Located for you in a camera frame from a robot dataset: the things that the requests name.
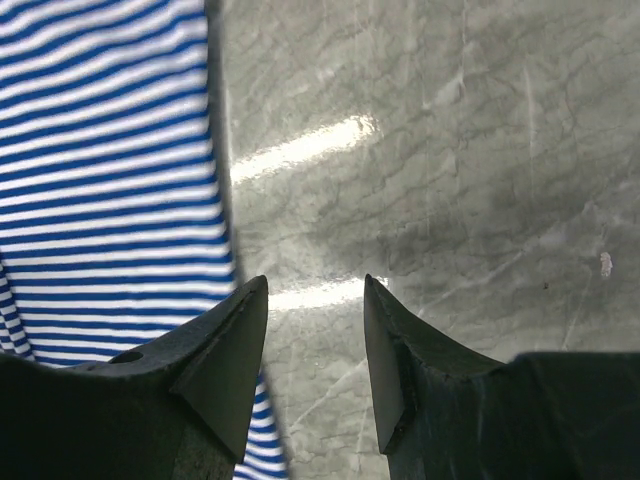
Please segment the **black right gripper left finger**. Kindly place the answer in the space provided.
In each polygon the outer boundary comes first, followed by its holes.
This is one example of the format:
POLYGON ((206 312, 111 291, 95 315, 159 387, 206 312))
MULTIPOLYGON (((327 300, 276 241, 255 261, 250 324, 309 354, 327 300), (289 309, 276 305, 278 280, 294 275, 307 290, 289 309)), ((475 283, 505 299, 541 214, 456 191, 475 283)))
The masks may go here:
POLYGON ((258 276, 107 362, 1 358, 5 479, 229 479, 243 459, 266 334, 258 276))

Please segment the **blue white striped tank top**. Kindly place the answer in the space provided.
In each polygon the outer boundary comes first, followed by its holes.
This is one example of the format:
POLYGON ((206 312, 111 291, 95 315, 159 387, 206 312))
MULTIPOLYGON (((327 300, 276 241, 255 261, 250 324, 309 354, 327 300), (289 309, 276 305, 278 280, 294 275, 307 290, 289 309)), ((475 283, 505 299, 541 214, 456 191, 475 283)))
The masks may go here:
MULTIPOLYGON (((236 277, 201 1, 1 5, 1 358, 107 362, 236 277)), ((284 479, 262 377, 229 479, 284 479)))

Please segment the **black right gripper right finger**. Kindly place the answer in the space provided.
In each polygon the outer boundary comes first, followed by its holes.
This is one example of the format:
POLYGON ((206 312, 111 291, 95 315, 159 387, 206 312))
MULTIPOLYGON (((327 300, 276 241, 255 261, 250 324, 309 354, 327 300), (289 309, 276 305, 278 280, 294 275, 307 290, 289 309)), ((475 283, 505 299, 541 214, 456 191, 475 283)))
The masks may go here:
POLYGON ((394 479, 635 479, 637 353, 502 363, 430 326, 377 279, 364 334, 380 452, 394 479))

